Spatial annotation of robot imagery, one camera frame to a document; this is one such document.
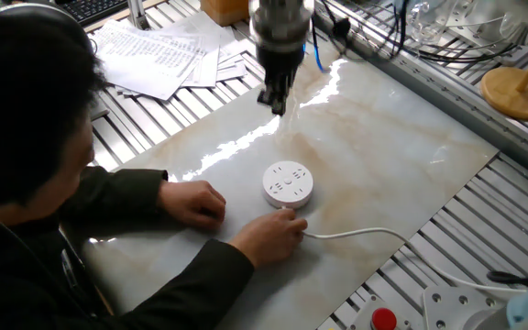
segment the red button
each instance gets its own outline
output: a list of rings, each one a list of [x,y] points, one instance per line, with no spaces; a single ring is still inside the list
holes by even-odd
[[[388,308],[379,308],[372,313],[372,328],[374,330],[394,330],[396,316]]]

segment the wooden base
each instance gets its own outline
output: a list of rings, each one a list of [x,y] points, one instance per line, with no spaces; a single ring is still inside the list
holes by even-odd
[[[488,71],[480,82],[480,91],[492,107],[506,116],[528,120],[528,85],[516,91],[526,71],[516,68],[497,68]]]

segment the marble tile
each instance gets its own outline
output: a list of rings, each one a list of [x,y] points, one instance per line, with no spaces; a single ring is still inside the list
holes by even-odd
[[[278,160],[313,174],[313,198],[299,211],[308,231],[385,226],[411,237],[497,150],[375,67],[336,60],[334,52],[322,60],[329,73],[305,60],[284,117],[258,105],[252,90],[124,167],[208,180],[227,199],[225,223],[212,234],[222,240],[273,210],[261,175]],[[191,229],[120,235],[84,252],[125,312],[177,275],[209,236]],[[385,234],[305,238],[290,260],[255,274],[219,328],[315,329],[401,245]]]

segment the robot end effector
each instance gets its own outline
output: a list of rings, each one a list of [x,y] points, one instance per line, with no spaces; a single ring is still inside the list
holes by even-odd
[[[251,0],[250,31],[258,62],[266,71],[258,102],[284,115],[294,76],[304,58],[303,45],[311,32],[314,0]]]

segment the headphone cable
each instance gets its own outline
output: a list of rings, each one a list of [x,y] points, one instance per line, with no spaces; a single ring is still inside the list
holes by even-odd
[[[58,292],[61,295],[66,296],[69,301],[74,304],[74,306],[79,310],[79,312],[87,319],[90,319],[92,316],[89,315],[82,307],[81,305],[72,298],[72,296],[67,293],[62,286],[56,281],[54,276],[50,273],[50,271],[44,266],[42,261],[38,258],[36,253],[24,242],[16,233],[14,233],[11,229],[9,229],[6,225],[2,224],[0,222],[0,229],[5,231],[8,236],[10,236],[12,239],[14,239],[28,254],[29,256],[34,260],[34,262],[38,265],[39,268],[41,268],[42,272],[46,274],[46,277],[48,277],[49,281],[52,283],[52,286],[58,290]]]

